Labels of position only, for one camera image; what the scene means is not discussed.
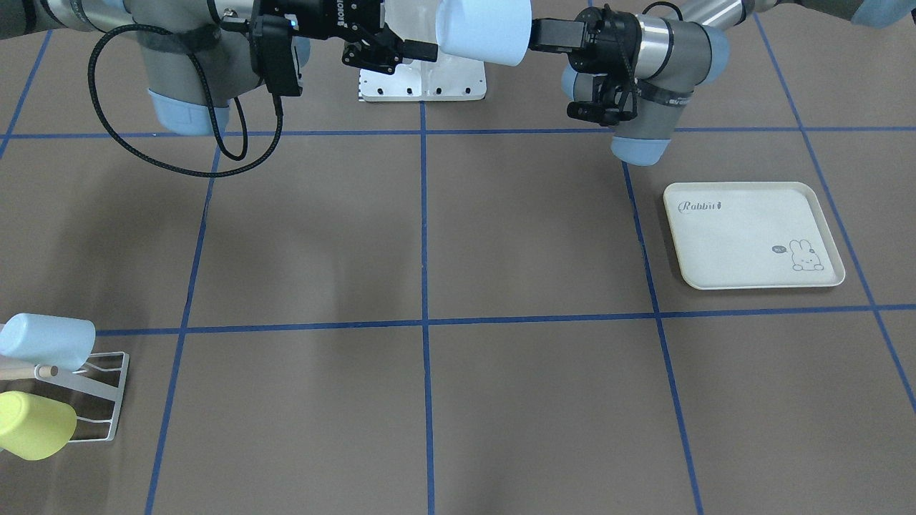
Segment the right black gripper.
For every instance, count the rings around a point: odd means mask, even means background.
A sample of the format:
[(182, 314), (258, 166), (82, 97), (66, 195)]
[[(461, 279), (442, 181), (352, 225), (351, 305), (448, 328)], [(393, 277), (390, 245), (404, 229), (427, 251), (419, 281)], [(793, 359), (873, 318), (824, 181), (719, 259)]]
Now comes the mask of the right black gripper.
[(255, 1), (250, 39), (261, 36), (346, 40), (341, 61), (392, 75), (407, 61), (435, 62), (439, 47), (403, 40), (385, 22), (383, 1)]

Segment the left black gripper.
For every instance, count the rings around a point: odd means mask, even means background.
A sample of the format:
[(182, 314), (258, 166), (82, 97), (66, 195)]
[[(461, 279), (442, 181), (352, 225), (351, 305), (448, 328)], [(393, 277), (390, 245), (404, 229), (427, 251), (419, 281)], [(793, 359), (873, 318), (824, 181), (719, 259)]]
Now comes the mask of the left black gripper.
[(635, 68), (641, 27), (635, 14), (588, 7), (575, 20), (534, 19), (529, 50), (569, 54), (580, 73), (628, 76)]

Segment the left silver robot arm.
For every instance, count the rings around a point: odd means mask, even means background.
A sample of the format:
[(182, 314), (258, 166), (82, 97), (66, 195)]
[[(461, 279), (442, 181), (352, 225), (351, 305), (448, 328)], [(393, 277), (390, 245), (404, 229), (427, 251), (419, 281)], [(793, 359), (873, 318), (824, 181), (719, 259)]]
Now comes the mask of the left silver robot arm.
[(662, 1), (652, 16), (606, 4), (575, 19), (536, 19), (529, 47), (563, 54), (568, 117), (614, 129), (612, 153), (629, 165), (654, 165), (667, 150), (696, 87), (729, 62), (726, 30), (776, 1)]

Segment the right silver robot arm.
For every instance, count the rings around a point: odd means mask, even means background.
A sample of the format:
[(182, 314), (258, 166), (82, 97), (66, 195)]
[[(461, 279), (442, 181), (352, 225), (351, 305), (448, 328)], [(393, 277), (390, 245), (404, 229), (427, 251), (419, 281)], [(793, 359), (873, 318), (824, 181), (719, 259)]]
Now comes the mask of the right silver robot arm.
[(378, 73), (438, 56), (433, 43), (400, 39), (382, 1), (4, 1), (1, 11), (3, 39), (133, 34), (158, 121), (183, 136), (225, 129), (229, 102), (260, 86), (299, 97), (310, 39), (343, 39), (343, 64)]

